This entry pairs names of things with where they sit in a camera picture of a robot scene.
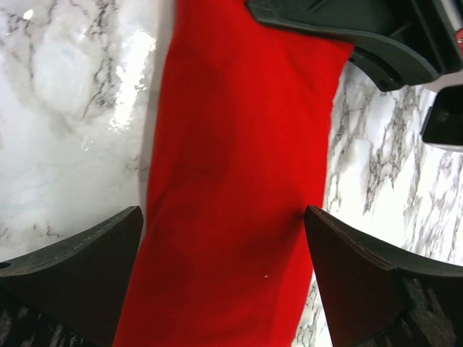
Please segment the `red t shirt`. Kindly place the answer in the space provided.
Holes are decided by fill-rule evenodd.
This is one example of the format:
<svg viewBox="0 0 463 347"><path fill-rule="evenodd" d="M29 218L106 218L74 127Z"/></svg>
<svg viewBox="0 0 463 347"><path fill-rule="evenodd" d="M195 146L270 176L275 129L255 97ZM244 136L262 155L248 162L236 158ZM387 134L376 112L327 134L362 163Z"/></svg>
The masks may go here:
<svg viewBox="0 0 463 347"><path fill-rule="evenodd" d="M178 1L146 235L115 346L290 346L313 267L348 43L258 24L243 1Z"/></svg>

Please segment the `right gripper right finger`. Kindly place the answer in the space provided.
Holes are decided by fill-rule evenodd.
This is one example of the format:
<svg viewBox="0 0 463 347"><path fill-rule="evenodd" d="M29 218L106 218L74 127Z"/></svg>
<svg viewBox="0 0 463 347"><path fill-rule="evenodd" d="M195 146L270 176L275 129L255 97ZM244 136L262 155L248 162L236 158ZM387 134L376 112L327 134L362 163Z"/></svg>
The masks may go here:
<svg viewBox="0 0 463 347"><path fill-rule="evenodd" d="M333 346L461 346L462 267L408 252L316 206L305 232Z"/></svg>

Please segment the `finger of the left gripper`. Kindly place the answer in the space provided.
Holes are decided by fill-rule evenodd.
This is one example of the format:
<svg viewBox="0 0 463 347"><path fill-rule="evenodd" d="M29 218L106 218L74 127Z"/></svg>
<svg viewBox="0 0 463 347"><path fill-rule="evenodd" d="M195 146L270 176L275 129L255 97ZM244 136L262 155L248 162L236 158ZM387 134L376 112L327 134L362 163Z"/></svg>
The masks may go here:
<svg viewBox="0 0 463 347"><path fill-rule="evenodd" d="M350 57L381 91L462 83L461 1L247 1L267 27L354 46Z"/></svg>

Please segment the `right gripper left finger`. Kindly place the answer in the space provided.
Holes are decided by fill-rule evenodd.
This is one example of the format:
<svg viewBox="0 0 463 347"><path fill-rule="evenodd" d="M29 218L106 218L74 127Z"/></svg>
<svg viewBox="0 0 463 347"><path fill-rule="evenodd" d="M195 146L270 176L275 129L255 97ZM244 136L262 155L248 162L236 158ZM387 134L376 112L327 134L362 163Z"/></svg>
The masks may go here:
<svg viewBox="0 0 463 347"><path fill-rule="evenodd" d="M2 346L111 346L143 229L139 207L1 263Z"/></svg>

